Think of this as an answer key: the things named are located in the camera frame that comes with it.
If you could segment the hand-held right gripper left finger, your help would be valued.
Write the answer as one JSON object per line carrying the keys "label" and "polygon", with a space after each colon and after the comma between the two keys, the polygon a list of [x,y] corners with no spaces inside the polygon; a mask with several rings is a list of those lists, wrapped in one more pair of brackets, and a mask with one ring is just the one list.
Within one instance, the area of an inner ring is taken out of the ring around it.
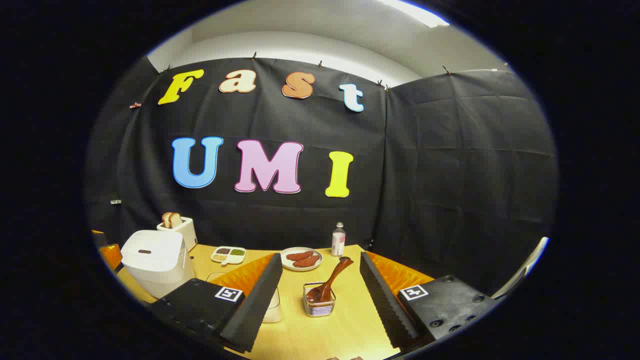
{"label": "hand-held right gripper left finger", "polygon": [[204,346],[249,352],[281,275],[281,255],[272,253],[212,281],[192,278],[151,303],[150,312]]}

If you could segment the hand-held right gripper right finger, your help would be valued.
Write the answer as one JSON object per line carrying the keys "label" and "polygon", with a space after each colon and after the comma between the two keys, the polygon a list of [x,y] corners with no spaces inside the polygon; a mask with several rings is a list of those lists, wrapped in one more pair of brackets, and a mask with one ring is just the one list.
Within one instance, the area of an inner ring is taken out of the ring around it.
{"label": "hand-held right gripper right finger", "polygon": [[402,351],[462,332],[500,303],[457,276],[432,278],[371,251],[361,253],[359,271],[391,345]]}

